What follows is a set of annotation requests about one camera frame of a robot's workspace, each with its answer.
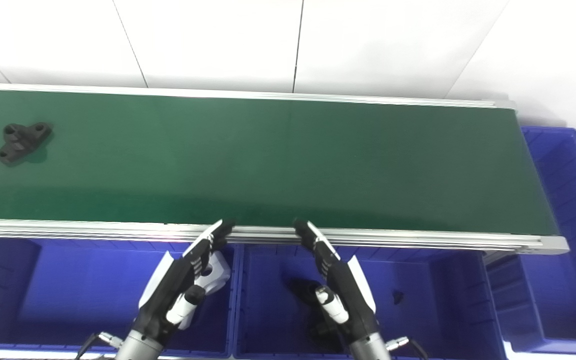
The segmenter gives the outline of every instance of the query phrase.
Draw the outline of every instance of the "mounting hole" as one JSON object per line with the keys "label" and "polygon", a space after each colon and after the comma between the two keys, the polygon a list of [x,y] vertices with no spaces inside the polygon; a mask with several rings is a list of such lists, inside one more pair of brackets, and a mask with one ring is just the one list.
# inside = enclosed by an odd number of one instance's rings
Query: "mounting hole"
{"label": "mounting hole", "polygon": [[201,272],[201,276],[208,276],[213,273],[213,267],[208,264],[208,267],[204,271]]}

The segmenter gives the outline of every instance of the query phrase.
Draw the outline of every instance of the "black metal part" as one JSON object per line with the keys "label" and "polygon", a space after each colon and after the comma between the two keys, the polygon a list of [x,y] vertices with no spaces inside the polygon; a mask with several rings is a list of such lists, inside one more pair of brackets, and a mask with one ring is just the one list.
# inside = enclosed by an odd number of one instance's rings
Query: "black metal part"
{"label": "black metal part", "polygon": [[392,299],[395,305],[399,305],[404,300],[404,293],[399,290],[395,290],[392,293]]}
{"label": "black metal part", "polygon": [[305,278],[291,278],[286,286],[305,305],[310,306],[308,314],[308,337],[322,351],[342,353],[344,346],[336,322],[323,310],[315,291],[322,284]]}
{"label": "black metal part", "polygon": [[52,132],[51,125],[45,122],[38,122],[32,126],[9,123],[3,130],[6,143],[0,148],[0,162],[12,164],[34,152]]}
{"label": "black metal part", "polygon": [[338,325],[346,344],[378,333],[379,324],[375,313],[366,303],[347,262],[339,260],[329,244],[316,241],[317,235],[308,226],[308,221],[295,219],[293,226],[295,233],[301,238],[302,246],[315,256],[315,265],[320,275],[326,280],[330,290],[339,296],[348,312],[348,321]]}

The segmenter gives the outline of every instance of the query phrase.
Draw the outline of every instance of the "cable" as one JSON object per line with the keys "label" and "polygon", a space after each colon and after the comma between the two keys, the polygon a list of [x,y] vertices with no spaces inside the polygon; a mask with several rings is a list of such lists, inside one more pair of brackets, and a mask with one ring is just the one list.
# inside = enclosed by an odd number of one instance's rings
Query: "cable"
{"label": "cable", "polygon": [[84,344],[79,348],[77,356],[75,356],[75,360],[80,360],[80,358],[82,358],[82,356],[86,354],[86,351],[88,351],[92,346],[92,344],[95,342],[95,340],[98,339],[99,334],[100,334],[99,332],[93,333],[86,339]]}
{"label": "cable", "polygon": [[418,344],[418,342],[416,342],[413,339],[410,339],[409,344],[413,347],[414,352],[419,357],[419,359],[428,360],[428,353],[424,350],[423,347],[421,347],[420,344]]}

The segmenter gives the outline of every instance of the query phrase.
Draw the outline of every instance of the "white wall panel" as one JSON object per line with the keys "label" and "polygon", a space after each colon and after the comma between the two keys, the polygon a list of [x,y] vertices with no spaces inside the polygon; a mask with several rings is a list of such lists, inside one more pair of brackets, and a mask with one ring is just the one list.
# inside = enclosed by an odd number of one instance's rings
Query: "white wall panel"
{"label": "white wall panel", "polygon": [[0,0],[0,70],[13,83],[144,86],[112,0]]}
{"label": "white wall panel", "polygon": [[576,1],[511,0],[447,97],[508,97],[525,123],[576,128]]}
{"label": "white wall panel", "polygon": [[443,98],[507,0],[305,0],[295,92]]}
{"label": "white wall panel", "polygon": [[149,87],[290,92],[301,0],[115,0]]}

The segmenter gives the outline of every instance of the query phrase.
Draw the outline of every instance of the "connector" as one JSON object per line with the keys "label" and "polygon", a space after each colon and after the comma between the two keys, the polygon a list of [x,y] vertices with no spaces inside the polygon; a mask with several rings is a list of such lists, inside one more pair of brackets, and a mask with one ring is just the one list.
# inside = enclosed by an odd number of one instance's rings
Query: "connector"
{"label": "connector", "polygon": [[409,341],[410,341],[409,338],[407,338],[406,336],[390,340],[390,341],[386,342],[386,350],[387,351],[393,351],[393,350],[398,349],[402,346],[405,346],[406,344],[409,343]]}

